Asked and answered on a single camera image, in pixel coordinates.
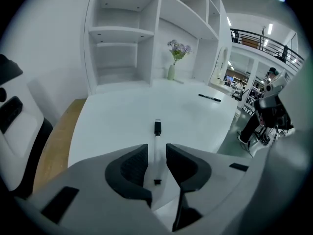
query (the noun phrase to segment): black pen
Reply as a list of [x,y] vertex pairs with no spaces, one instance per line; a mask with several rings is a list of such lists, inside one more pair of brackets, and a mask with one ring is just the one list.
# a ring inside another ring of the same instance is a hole
[[202,95],[202,94],[199,94],[199,96],[202,96],[202,97],[205,97],[205,98],[208,98],[208,99],[211,99],[211,100],[217,101],[217,102],[221,102],[221,100],[220,100],[220,99],[217,99],[217,98],[214,98],[214,97],[205,96],[205,95]]

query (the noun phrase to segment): white desk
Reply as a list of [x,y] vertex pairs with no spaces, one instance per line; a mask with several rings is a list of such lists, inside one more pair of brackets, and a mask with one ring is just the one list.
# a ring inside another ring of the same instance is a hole
[[[204,94],[221,99],[215,102]],[[161,142],[216,153],[235,115],[237,101],[208,86],[157,80],[151,88],[88,97],[74,130],[68,166],[125,147],[147,143],[154,150],[154,122]]]

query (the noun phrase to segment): wooden floor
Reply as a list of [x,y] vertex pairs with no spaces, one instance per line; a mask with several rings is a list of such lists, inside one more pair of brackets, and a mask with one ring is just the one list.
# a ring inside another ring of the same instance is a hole
[[73,101],[53,128],[37,166],[33,192],[67,169],[70,143],[85,102],[86,99]]

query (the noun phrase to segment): black railing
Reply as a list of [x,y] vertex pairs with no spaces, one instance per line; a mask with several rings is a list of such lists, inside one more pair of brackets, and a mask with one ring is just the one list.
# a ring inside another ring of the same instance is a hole
[[266,36],[240,29],[230,29],[233,43],[242,44],[263,51],[298,71],[304,59],[292,49]]

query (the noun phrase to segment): flower vase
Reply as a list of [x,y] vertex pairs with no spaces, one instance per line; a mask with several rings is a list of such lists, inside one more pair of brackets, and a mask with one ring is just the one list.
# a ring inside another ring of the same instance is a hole
[[175,66],[171,65],[169,70],[168,70],[168,75],[167,75],[167,79],[168,80],[173,80],[175,76]]

